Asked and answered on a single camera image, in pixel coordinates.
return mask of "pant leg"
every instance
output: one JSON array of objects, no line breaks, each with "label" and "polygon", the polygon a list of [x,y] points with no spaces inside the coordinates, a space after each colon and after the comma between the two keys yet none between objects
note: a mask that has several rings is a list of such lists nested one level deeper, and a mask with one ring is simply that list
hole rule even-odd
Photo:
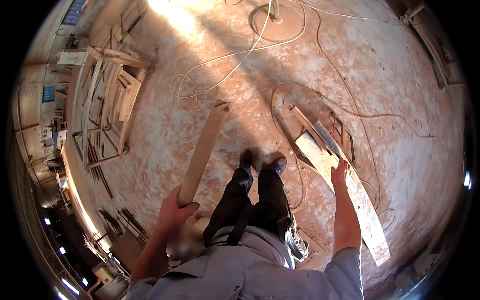
[{"label": "pant leg", "polygon": [[232,179],[223,192],[222,199],[213,211],[210,223],[204,230],[205,247],[208,247],[215,233],[222,227],[234,226],[240,211],[250,203],[248,192],[252,187],[253,177],[250,166],[239,167],[233,172]]},{"label": "pant leg", "polygon": [[281,239],[277,221],[282,217],[291,219],[290,207],[283,191],[280,176],[271,170],[262,170],[258,176],[259,201],[253,208],[249,225],[265,229]]}]

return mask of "dusty floor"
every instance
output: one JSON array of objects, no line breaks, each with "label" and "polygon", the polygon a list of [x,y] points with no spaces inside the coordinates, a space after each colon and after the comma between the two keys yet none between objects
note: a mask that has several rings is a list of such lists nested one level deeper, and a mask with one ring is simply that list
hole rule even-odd
[{"label": "dusty floor", "polygon": [[[244,0],[235,6],[207,0],[162,3],[171,9],[164,6],[164,14],[147,9],[130,32],[131,39],[122,46],[123,51],[151,64],[154,70],[147,75],[133,109],[127,141],[130,152],[102,167],[113,199],[89,175],[72,170],[93,222],[101,228],[98,209],[108,210],[114,216],[117,207],[126,207],[140,224],[150,228],[162,199],[182,182],[216,99],[232,101],[233,105],[195,197],[201,204],[198,215],[208,216],[213,212],[240,154],[247,147],[258,149],[259,159],[265,161],[277,151],[287,156],[289,167],[282,180],[290,205],[295,207],[300,202],[302,188],[288,142],[272,121],[272,92],[281,84],[299,83],[356,113],[341,78],[317,46],[319,16],[306,8],[306,30],[298,40],[252,52],[231,77],[199,96],[196,106],[185,111],[170,92],[172,77],[206,60],[251,47],[257,36],[248,24],[249,15],[268,1]],[[303,16],[299,4],[289,1],[280,4],[293,7]],[[330,12],[398,23],[381,0],[355,3],[310,0],[309,4]],[[353,135],[359,177],[380,188],[376,192],[365,185],[375,205],[381,195],[377,212],[394,209],[379,216],[383,227],[388,227],[385,236],[391,258],[377,267],[368,250],[362,249],[362,280],[364,288],[368,288],[385,280],[406,262],[448,219],[462,181],[462,94],[438,89],[432,65],[408,28],[322,12],[319,15],[318,40],[345,78],[360,113],[400,114],[418,134],[438,137],[418,138],[398,119],[364,120],[378,172],[377,182],[361,121],[332,107]],[[262,40],[258,46],[270,44]],[[203,91],[223,78],[243,55],[207,64],[190,76],[198,90]],[[192,92],[189,83],[184,87],[185,94]],[[193,98],[180,102],[187,109],[194,104]],[[301,126],[288,113],[290,104],[298,106],[311,122],[318,120],[326,109],[312,91],[297,85],[280,87],[273,102],[274,116],[294,137],[301,133]],[[67,146],[69,160],[75,155],[73,147],[73,144]],[[296,218],[299,227],[325,249],[321,263],[314,266],[323,270],[331,256],[335,200],[317,173],[303,169],[302,174],[307,198]],[[257,201],[256,183],[250,197]]]}]

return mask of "gray shirt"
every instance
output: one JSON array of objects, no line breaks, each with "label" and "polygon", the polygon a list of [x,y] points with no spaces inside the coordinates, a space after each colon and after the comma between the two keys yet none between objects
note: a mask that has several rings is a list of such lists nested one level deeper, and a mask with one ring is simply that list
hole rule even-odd
[{"label": "gray shirt", "polygon": [[161,278],[131,282],[127,299],[363,299],[358,249],[338,251],[325,272],[294,270],[277,236],[247,226],[239,245],[227,246],[231,231],[219,230],[213,246]]}]

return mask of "sleeve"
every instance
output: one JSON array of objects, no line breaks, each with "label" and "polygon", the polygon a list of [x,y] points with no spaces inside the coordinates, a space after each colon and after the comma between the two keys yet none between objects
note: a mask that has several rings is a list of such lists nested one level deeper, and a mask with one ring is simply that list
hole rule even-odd
[{"label": "sleeve", "polygon": [[144,300],[158,281],[158,278],[150,277],[131,282],[127,289],[127,300]]},{"label": "sleeve", "polygon": [[358,249],[344,248],[335,253],[324,273],[340,299],[363,299]]}]

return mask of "black shoe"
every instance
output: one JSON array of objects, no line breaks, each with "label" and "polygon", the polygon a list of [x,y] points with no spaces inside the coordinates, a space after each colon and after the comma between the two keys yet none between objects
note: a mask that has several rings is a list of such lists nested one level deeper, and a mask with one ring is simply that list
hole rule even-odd
[{"label": "black shoe", "polygon": [[247,149],[240,156],[240,167],[250,167],[253,161],[253,153],[250,149]]},{"label": "black shoe", "polygon": [[272,163],[272,170],[279,176],[282,176],[283,171],[287,168],[287,158],[285,156],[279,157]]}]

